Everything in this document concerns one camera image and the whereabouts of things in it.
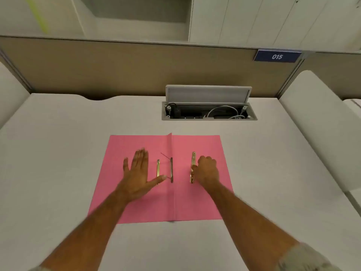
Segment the open white shelf compartment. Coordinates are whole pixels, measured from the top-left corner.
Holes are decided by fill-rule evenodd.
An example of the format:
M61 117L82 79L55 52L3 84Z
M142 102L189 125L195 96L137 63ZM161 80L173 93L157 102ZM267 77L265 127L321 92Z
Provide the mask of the open white shelf compartment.
M71 0L86 39L188 42L193 0Z

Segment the person's left forearm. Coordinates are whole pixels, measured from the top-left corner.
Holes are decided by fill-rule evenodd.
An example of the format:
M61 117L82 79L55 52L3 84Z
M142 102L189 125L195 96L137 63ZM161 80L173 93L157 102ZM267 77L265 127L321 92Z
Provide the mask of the person's left forearm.
M40 264L48 271L97 271L106 246L135 189L121 182Z

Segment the person's right hand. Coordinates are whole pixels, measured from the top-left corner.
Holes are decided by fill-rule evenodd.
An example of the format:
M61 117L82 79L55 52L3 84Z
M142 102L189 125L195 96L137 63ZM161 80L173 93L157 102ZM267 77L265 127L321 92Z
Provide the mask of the person's right hand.
M200 156L198 159L197 181L208 193L220 185L217 162L210 156Z

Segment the pink paper file folder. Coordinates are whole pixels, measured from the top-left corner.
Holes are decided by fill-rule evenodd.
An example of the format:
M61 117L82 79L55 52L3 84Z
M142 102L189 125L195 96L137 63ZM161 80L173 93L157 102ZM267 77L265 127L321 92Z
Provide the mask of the pink paper file folder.
M221 216L208 193L190 183L192 152L196 161L211 156L217 162L220 182L232 190L226 159L219 135L111 135L89 207L89 214L116 188L123 178L124 158L129 164L136 150L149 152L148 179L157 176L157 159L161 152L174 159L174 183L167 179L142 198L131 202L119 224L216 220Z

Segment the gold metal fastener bar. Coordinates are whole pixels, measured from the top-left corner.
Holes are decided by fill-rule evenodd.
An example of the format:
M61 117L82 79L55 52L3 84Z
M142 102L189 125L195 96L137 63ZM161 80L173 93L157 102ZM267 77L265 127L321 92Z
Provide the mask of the gold metal fastener bar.
M193 172L193 165L196 165L196 152L192 152L192 159L191 159L191 170L190 170L190 183L193 184L195 182L194 172Z

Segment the person's left hand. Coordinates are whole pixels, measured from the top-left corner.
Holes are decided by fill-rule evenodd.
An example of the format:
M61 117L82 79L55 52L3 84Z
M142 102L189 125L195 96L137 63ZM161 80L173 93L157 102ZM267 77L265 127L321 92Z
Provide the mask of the person's left hand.
M147 187L149 154L144 148L137 150L133 156L130 172L122 178L117 189L121 197L127 202L137 200L147 194L153 187Z

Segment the beige desk partition panel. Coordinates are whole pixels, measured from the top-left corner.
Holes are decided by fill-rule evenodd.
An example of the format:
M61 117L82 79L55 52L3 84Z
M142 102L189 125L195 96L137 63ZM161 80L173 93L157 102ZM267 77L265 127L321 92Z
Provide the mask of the beige desk partition panel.
M170 84L251 86L281 96L310 70L341 99L361 98L361 54L305 51L294 63L254 61L257 49L0 36L0 53L34 93L89 99L164 96Z

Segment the white rounded side divider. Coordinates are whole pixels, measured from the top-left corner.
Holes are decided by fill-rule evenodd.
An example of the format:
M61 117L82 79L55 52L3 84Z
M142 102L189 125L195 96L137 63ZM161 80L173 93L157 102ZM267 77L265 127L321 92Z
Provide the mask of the white rounded side divider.
M361 217L361 97L341 100L305 70L279 101Z
M0 129L29 98L30 93L0 61Z

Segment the grey metal fastener prong strip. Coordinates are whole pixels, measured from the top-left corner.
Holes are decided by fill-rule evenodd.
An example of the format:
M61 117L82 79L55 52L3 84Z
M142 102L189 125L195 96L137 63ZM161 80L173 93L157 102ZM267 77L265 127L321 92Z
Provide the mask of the grey metal fastener prong strip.
M173 166L174 166L174 159L173 157L169 157L165 155L164 153L160 153L162 156L162 159L160 159L160 172L162 174L165 174L167 178L170 180L170 183L174 183L174 172L173 172Z

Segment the person's right forearm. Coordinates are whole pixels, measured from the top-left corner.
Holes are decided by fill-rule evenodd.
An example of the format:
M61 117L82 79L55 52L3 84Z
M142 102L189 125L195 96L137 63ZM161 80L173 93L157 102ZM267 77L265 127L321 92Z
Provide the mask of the person's right forearm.
M246 204L217 180L198 180L214 201L249 271L274 271L295 238Z

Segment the blue number sign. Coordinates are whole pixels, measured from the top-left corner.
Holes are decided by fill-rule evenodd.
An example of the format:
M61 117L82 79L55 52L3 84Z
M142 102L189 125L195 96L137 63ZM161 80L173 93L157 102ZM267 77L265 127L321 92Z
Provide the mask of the blue number sign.
M253 61L295 63L301 54L301 51L258 49Z

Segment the white cabinet doors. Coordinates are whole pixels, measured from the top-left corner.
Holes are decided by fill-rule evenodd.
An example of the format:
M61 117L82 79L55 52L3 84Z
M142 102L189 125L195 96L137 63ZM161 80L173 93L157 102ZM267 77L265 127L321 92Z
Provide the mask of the white cabinet doors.
M361 0L192 0L188 40L361 53Z

